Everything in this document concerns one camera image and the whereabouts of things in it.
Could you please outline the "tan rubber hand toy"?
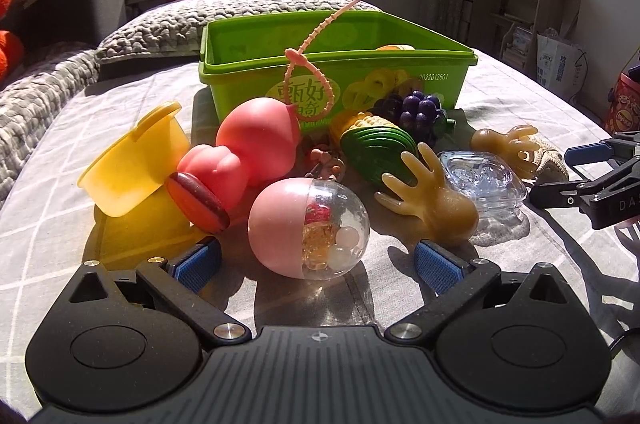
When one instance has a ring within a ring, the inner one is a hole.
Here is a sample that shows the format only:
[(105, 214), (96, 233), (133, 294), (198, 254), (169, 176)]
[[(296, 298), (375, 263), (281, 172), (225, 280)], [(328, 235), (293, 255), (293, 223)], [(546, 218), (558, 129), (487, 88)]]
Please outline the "tan rubber hand toy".
[(518, 177), (532, 179), (537, 170), (534, 159), (539, 145), (530, 137), (537, 133), (538, 129), (529, 124), (514, 126), (506, 133), (499, 133), (493, 129), (479, 129), (471, 138), (470, 148), (473, 151), (496, 155), (510, 166)]
[(408, 151), (400, 154), (416, 184), (409, 186), (393, 174), (383, 173), (382, 182), (396, 199), (382, 191), (375, 192), (374, 199), (393, 213), (419, 218), (427, 239), (443, 247), (465, 243), (480, 220), (474, 202), (446, 184), (442, 165), (430, 146), (419, 143), (418, 151), (422, 161)]

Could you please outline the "red toy food slice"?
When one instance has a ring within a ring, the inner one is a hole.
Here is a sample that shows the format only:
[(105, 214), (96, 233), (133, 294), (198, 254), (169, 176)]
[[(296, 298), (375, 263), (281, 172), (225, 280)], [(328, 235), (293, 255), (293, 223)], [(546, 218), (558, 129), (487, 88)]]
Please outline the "red toy food slice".
[(165, 187), (183, 215), (204, 233), (213, 235), (229, 227), (230, 216), (220, 200), (193, 175), (174, 172)]

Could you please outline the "yellow toy pot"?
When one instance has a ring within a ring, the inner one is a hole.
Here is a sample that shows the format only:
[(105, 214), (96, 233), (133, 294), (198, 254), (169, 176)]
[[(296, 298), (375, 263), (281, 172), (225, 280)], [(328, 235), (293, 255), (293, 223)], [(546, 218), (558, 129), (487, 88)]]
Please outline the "yellow toy pot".
[(78, 178), (107, 216), (129, 213), (163, 186), (190, 149), (190, 140), (176, 119), (181, 105), (160, 105), (111, 144)]

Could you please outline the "pink clear capsule ball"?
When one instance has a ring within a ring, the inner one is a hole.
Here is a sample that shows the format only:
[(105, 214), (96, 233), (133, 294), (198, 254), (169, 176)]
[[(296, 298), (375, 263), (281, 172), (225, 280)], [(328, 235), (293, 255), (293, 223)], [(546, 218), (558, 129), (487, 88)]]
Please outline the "pink clear capsule ball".
[(256, 259), (274, 273), (305, 280), (347, 274), (366, 251), (369, 215), (336, 181), (287, 178), (265, 188), (247, 222)]

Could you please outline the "toy corn cob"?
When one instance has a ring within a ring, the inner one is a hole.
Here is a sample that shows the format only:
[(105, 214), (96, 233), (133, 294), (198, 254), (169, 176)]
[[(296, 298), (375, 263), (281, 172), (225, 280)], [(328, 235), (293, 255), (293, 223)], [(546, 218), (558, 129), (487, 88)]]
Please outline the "toy corn cob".
[(384, 190), (384, 173), (414, 186), (416, 177), (400, 156), (418, 155), (413, 138), (399, 126), (368, 111), (342, 111), (334, 115), (329, 133), (340, 147), (347, 164), (365, 181)]

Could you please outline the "pink pig toy with strap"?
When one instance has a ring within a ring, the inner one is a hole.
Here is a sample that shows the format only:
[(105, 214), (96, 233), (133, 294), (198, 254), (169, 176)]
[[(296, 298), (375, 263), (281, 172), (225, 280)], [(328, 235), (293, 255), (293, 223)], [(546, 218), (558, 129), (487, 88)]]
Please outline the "pink pig toy with strap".
[[(335, 97), (326, 75), (305, 55), (306, 48), (332, 21), (351, 10), (358, 0), (336, 10), (306, 36), (299, 47), (288, 47), (288, 66), (283, 74), (281, 100), (259, 97), (234, 108), (219, 126), (215, 145), (198, 145), (178, 164), (177, 172), (196, 177), (228, 210), (235, 207), (249, 183), (274, 181), (292, 170), (300, 140), (300, 122), (326, 118)], [(295, 68), (303, 67), (317, 79), (326, 94), (326, 103), (315, 115), (301, 115), (292, 103), (290, 82)]]

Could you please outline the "small brown figurine keychain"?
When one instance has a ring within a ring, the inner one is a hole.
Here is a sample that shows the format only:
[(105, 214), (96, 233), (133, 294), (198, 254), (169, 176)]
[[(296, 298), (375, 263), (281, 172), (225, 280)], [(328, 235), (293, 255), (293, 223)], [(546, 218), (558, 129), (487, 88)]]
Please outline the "small brown figurine keychain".
[(330, 151), (314, 148), (309, 155), (311, 169), (305, 174), (308, 178), (323, 179), (323, 181), (338, 181), (341, 183), (346, 173), (346, 165), (340, 158)]

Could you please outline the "purple toy grapes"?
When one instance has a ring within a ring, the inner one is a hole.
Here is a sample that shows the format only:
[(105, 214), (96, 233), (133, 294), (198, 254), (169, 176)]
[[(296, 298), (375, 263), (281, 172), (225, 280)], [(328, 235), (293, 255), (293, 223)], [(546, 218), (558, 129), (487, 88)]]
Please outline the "purple toy grapes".
[(370, 112), (404, 129), (416, 143), (432, 148), (456, 127), (456, 121), (448, 117), (436, 95), (425, 95), (418, 90), (404, 97), (392, 94), (378, 99)]

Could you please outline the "red printed bucket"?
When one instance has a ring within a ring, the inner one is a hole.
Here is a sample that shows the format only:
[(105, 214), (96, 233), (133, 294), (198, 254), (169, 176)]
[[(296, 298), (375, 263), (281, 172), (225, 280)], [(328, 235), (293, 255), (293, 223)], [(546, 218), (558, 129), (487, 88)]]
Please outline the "red printed bucket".
[(640, 126), (640, 67), (630, 67), (620, 73), (608, 92), (608, 114), (604, 129), (610, 134), (637, 131)]

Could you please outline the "white paper bag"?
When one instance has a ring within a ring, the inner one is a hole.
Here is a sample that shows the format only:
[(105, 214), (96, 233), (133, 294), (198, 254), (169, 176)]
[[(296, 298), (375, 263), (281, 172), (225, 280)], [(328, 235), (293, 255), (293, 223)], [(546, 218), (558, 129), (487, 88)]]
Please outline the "white paper bag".
[(568, 102), (584, 85), (587, 54), (578, 45), (562, 39), (552, 28), (537, 34), (536, 81)]

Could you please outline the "grey checked blanket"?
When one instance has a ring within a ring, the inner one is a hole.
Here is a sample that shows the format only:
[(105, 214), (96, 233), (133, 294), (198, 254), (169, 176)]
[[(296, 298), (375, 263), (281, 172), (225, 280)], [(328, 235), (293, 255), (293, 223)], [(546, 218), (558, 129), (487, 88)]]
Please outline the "grey checked blanket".
[(96, 83), (96, 50), (56, 43), (27, 57), (1, 88), (1, 199), (5, 200), (47, 129), (88, 85)]

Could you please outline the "green plastic storage bin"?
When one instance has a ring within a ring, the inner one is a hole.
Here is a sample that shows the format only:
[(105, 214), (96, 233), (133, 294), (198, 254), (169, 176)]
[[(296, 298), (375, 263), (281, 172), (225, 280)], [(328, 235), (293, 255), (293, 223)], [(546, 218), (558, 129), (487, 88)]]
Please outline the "green plastic storage bin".
[[(284, 50), (299, 47), (329, 16), (316, 12), (273, 13), (210, 22), (201, 44), (200, 79), (224, 119), (255, 97), (282, 96), (288, 66)], [(410, 44), (414, 51), (375, 51)], [(445, 109), (457, 103), (466, 73), (477, 62), (471, 48), (408, 20), (377, 10), (349, 10), (332, 21), (305, 50), (328, 78), (332, 111), (363, 111), (378, 99), (420, 90)]]

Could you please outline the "grey knitted cushion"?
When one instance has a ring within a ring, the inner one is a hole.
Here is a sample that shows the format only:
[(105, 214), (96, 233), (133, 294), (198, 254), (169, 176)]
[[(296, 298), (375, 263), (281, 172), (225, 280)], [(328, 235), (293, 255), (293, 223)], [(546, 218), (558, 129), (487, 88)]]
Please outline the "grey knitted cushion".
[(271, 13), (338, 10), (351, 0), (180, 0), (151, 8), (107, 36), (101, 65), (134, 59), (196, 56), (212, 21)]

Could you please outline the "orange plush toy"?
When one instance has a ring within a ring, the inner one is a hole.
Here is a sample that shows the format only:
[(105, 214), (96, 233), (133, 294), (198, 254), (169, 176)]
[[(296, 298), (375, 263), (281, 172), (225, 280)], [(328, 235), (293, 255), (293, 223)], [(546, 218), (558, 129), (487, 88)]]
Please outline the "orange plush toy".
[[(1, 18), (6, 16), (12, 0), (0, 0)], [(3, 81), (21, 62), (24, 46), (11, 31), (0, 31), (0, 80)]]

